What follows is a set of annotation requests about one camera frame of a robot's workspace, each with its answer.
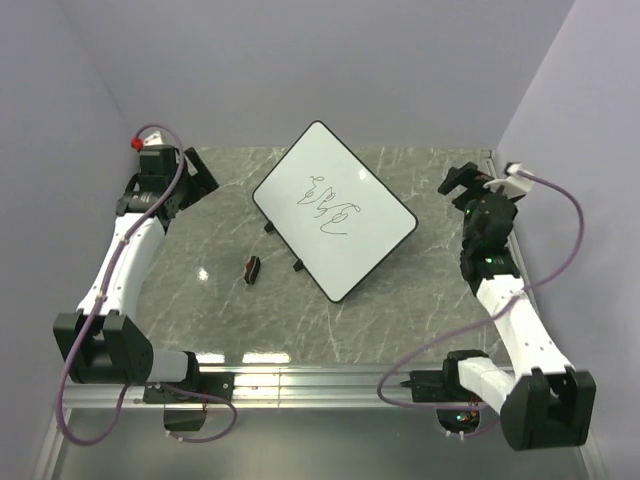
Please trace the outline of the red black whiteboard eraser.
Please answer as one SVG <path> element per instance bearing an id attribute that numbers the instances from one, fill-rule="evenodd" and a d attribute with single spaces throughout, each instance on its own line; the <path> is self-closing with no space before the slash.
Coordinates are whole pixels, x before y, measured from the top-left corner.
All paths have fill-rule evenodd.
<path id="1" fill-rule="evenodd" d="M 254 285 L 261 269 L 261 260 L 258 256 L 252 256 L 245 266 L 244 281 L 248 285 Z"/>

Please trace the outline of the white whiteboard black frame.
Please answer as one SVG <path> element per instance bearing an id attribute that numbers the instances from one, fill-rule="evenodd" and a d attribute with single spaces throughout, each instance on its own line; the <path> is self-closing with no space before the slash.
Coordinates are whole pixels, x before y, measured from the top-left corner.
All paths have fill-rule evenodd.
<path id="1" fill-rule="evenodd" d="M 283 154 L 252 200 L 332 303 L 342 302 L 419 225 L 320 120 Z"/>

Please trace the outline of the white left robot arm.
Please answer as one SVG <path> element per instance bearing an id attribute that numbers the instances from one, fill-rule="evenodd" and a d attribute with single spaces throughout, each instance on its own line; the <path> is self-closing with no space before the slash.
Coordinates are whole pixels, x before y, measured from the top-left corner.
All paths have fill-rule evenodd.
<path id="1" fill-rule="evenodd" d="M 195 354 L 155 348 L 134 316 L 171 221 L 219 184 L 192 147 L 179 152 L 169 145 L 144 146 L 139 165 L 117 203 L 114 235 L 99 273 L 75 312 L 56 318 L 54 337 L 75 383 L 167 383 L 178 401 L 190 402 L 206 389 Z"/>

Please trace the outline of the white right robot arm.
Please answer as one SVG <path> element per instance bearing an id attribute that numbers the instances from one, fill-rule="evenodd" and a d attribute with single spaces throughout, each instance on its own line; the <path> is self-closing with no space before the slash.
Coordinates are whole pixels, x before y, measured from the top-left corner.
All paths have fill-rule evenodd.
<path id="1" fill-rule="evenodd" d="M 532 187 L 532 174 L 511 164 L 502 178 L 469 162 L 452 167 L 438 191 L 462 188 L 453 201 L 464 214 L 460 269 L 495 326 L 511 372 L 480 350 L 447 354 L 440 370 L 413 370 L 405 381 L 414 403 L 452 408 L 449 430 L 475 432 L 478 408 L 494 410 L 508 445 L 516 451 L 585 444 L 596 394 L 593 376 L 577 370 L 552 340 L 526 290 L 508 247 L 517 202 Z"/>

